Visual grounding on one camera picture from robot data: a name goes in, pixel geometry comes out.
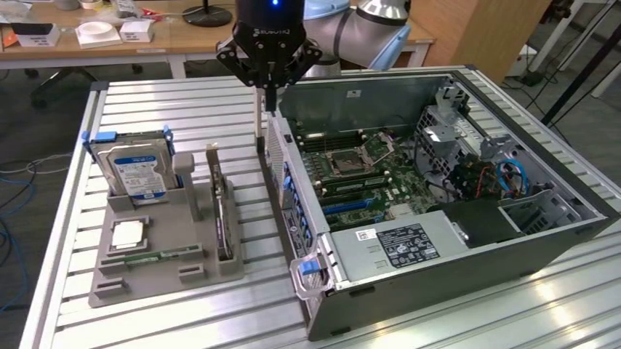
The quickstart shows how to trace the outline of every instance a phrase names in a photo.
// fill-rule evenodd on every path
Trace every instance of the metal case handle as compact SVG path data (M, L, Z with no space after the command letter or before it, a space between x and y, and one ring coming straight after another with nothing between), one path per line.
M293 287L296 289L296 293L302 300L309 300L310 298L316 298L321 296L321 293L328 291L332 288L330 282L318 287L317 289L309 289L302 281L301 277L301 265L305 262L318 258L318 253L310 253L305 257L298 258L297 260L292 261L290 265L290 272L292 272L292 279L293 279Z

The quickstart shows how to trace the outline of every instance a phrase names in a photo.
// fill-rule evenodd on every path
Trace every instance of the power supply label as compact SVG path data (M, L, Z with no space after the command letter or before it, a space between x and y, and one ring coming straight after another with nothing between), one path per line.
M166 193L165 180L157 172L156 156L135 156L115 159L117 171L133 198L160 198Z
M409 225L388 231L379 231L379 239L393 267L433 260L440 257L439 250L429 240L421 224Z

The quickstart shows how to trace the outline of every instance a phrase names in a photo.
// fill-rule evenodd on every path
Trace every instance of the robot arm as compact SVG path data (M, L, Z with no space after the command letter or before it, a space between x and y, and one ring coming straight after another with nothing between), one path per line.
M237 0L237 24L218 44L218 60L249 87L265 89L265 109L274 111L277 89L302 79L322 51L324 62L341 57L392 68L411 34L409 12L411 0L361 0L358 8L350 0Z
M277 89L296 84L321 58L304 28L304 0L237 0L237 14L218 60L249 87L265 89L265 107L274 111ZM238 58L238 47L248 61Z

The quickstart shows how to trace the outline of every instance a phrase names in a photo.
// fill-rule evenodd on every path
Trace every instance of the motherboard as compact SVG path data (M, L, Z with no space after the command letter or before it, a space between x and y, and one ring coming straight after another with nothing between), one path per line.
M333 232L425 213L436 205L404 140L389 129L298 137Z

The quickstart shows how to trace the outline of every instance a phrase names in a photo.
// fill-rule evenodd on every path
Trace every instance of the blue pcie slot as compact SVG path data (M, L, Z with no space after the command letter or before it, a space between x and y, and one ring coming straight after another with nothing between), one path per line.
M336 214L336 213L342 213L348 211L353 211L356 209L367 209L372 203L373 203L373 198L367 198L365 200L350 202L348 204L342 204L334 207L328 207L324 209L324 214Z

